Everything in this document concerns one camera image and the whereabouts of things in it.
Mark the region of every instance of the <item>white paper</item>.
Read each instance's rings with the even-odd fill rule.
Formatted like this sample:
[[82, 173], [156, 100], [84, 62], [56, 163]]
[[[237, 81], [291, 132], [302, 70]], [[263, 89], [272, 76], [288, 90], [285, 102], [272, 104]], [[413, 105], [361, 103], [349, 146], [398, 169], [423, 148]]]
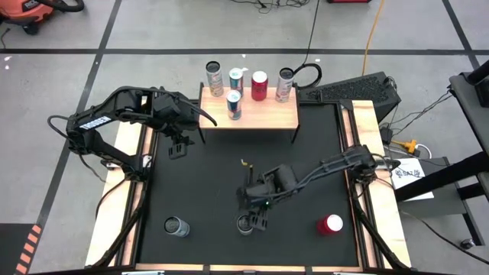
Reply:
[[[406, 158], [399, 159], [398, 161], [400, 161], [400, 165], [398, 168], [392, 171], [392, 182], [395, 189], [399, 189], [425, 176], [419, 160], [415, 158]], [[407, 201], [417, 199], [433, 199], [434, 197], [435, 196], [432, 192], [428, 192], [412, 199], [407, 199]]]

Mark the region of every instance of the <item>white can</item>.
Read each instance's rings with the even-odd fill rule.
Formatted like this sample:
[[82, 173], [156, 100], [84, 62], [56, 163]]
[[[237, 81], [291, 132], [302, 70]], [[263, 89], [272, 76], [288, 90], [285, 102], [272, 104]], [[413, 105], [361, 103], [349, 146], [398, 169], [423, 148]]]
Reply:
[[207, 81], [213, 96], [221, 96], [224, 93], [222, 84], [221, 65], [217, 61], [211, 61], [206, 65]]
[[293, 70], [291, 68], [283, 68], [278, 74], [277, 91], [275, 92], [275, 100], [278, 102], [287, 102], [290, 97], [290, 90], [293, 84]]
[[190, 233], [190, 225], [178, 217], [169, 217], [165, 221], [165, 232], [169, 235], [184, 238]]

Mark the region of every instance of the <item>blue and silver can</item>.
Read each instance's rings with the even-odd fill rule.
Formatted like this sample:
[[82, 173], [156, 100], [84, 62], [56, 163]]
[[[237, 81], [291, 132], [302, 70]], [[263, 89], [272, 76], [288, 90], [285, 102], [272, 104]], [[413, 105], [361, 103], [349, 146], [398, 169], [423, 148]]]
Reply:
[[228, 115], [230, 119], [238, 120], [241, 117], [241, 94], [231, 90], [226, 96], [228, 101]]
[[165, 231], [169, 235], [184, 238], [190, 233], [190, 225], [178, 217], [169, 217], [165, 221]]
[[239, 68], [233, 68], [229, 71], [229, 84], [231, 90], [238, 91], [243, 97], [243, 70]]

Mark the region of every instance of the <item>silver can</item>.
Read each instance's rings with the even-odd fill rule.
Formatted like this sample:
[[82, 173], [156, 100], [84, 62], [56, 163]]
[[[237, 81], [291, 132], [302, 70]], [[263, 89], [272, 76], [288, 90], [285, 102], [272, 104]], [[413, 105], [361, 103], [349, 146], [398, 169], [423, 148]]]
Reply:
[[275, 92], [275, 100], [278, 102], [287, 102], [290, 97], [290, 90], [293, 85], [293, 70], [291, 68], [283, 68], [278, 73], [277, 91]]
[[250, 226], [250, 217], [248, 215], [239, 216], [236, 221], [236, 226], [238, 227], [239, 233], [244, 236], [248, 236], [253, 232], [253, 228]]
[[165, 232], [169, 235], [184, 238], [190, 233], [190, 225], [178, 217], [169, 217], [165, 221]]
[[229, 71], [229, 84], [231, 90], [238, 91], [243, 97], [243, 70], [239, 68], [233, 68]]
[[226, 96], [228, 102], [228, 115], [230, 119], [238, 120], [241, 117], [241, 94], [231, 90]]
[[224, 93], [222, 83], [221, 65], [217, 61], [211, 61], [206, 65], [207, 81], [213, 96], [221, 96]]

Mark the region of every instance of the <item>red and white can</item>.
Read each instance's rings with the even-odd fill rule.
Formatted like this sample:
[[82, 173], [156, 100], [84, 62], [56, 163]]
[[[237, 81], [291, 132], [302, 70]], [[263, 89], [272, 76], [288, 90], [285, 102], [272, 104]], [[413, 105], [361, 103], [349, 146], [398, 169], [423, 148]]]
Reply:
[[267, 98], [268, 76], [265, 72], [257, 71], [251, 77], [251, 97], [256, 101]]
[[327, 215], [318, 220], [316, 227], [322, 235], [336, 233], [343, 228], [343, 220], [338, 215]]

